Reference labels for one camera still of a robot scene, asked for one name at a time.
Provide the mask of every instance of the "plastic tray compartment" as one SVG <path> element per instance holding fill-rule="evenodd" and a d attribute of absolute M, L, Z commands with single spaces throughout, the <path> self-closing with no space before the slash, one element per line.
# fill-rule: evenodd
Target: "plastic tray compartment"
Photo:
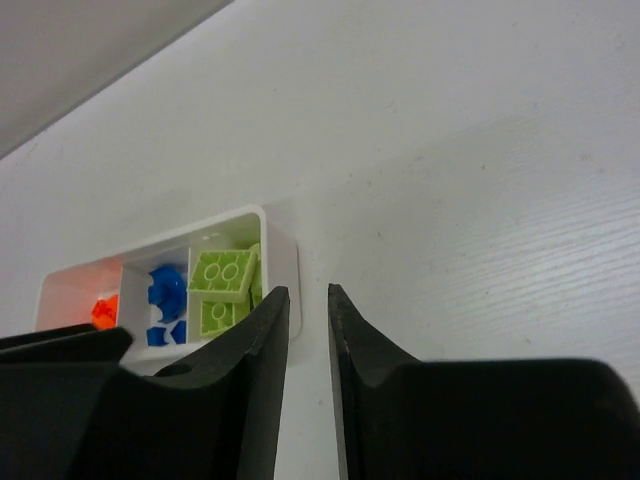
<path fill-rule="evenodd" d="M 285 285 L 291 297 L 289 338 L 301 328 L 298 255 L 295 243 L 267 222 L 264 210 L 248 206 L 149 238 L 118 253 L 49 274 L 40 292 L 35 330 L 87 323 L 99 298 L 120 294 L 117 325 L 134 336 L 123 364 L 139 373 L 152 373 L 164 364 L 195 350 L 210 340 L 200 335 L 201 299 L 187 295 L 187 343 L 177 345 L 169 335 L 175 322 L 163 325 L 160 309 L 148 303 L 149 272 L 171 265 L 188 283 L 198 255 L 203 251 L 261 246 L 262 295 Z M 168 345 L 149 347 L 146 331 L 165 326 Z"/>

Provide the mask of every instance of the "white tray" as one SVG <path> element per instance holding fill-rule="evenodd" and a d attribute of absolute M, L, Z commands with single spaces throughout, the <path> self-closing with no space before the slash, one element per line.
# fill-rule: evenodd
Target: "white tray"
<path fill-rule="evenodd" d="M 265 212 L 247 206 L 208 218 L 119 249 L 99 260 L 83 263 L 47 275 L 40 290 L 35 330 L 48 330 L 91 321 L 91 310 L 99 298 L 119 293 L 117 325 L 134 336 L 134 343 L 122 363 L 138 373 L 153 373 L 209 341 L 199 336 L 199 304 L 187 299 L 187 343 L 171 342 L 164 347 L 148 347 L 147 328 L 162 315 L 147 302 L 151 285 L 149 272 L 171 264 L 189 278 L 198 253 L 203 250 L 248 248 L 260 242 L 263 296 L 275 286 L 289 288 L 291 309 L 289 338 L 301 328 L 298 254 L 296 244 L 270 225 Z"/>

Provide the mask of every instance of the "orange lego piece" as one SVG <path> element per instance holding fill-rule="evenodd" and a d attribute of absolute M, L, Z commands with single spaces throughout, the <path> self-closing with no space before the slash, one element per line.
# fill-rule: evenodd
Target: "orange lego piece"
<path fill-rule="evenodd" d="M 118 299 L 118 295 L 113 295 L 107 300 L 100 299 L 91 310 L 91 322 L 100 330 L 116 326 Z"/>

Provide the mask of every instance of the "blue plastic piece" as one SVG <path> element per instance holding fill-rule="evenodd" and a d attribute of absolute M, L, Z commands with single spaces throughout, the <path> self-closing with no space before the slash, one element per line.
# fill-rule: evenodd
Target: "blue plastic piece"
<path fill-rule="evenodd" d="M 163 265 L 149 272 L 153 285 L 148 290 L 148 301 L 162 311 L 160 323 L 171 323 L 184 312 L 187 306 L 187 285 L 178 270 Z"/>
<path fill-rule="evenodd" d="M 164 332 L 167 329 L 164 327 L 151 327 L 147 329 L 147 345 L 150 347 L 164 347 L 165 345 L 169 345 L 164 339 Z"/>
<path fill-rule="evenodd" d="M 171 334 L 173 341 L 178 345 L 181 343 L 187 343 L 187 322 L 180 320 L 169 333 Z"/>

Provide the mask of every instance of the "white wall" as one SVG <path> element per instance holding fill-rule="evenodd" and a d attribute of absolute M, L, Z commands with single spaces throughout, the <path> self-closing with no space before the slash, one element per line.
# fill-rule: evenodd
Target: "white wall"
<path fill-rule="evenodd" d="M 0 159 L 228 0 L 0 0 Z"/>

